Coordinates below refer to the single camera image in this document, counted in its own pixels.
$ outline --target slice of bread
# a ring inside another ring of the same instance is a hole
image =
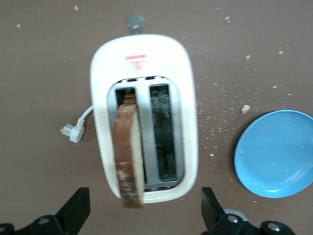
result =
[[[127,208],[141,208],[144,168],[135,94],[126,94],[114,126],[114,160],[119,192]]]

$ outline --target crumb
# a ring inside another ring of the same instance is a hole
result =
[[[249,105],[247,105],[247,104],[245,104],[244,106],[243,106],[243,108],[241,109],[241,112],[243,113],[243,114],[246,114],[249,110],[250,110],[250,106]]]

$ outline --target blue plate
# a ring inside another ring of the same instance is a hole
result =
[[[235,169],[243,185],[263,197],[305,189],[313,182],[313,118],[294,110],[260,117],[237,144]]]

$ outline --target red triangle symbol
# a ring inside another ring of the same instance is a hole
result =
[[[137,72],[140,72],[144,62],[145,62],[144,60],[135,60],[135,61],[131,61],[129,63],[131,63],[133,65],[134,69],[137,70]]]

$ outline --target empty toaster slot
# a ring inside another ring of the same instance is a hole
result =
[[[108,93],[113,133],[118,106],[125,94],[135,93],[141,129],[145,191],[175,187],[183,177],[180,102],[175,85],[167,78],[122,80]]]

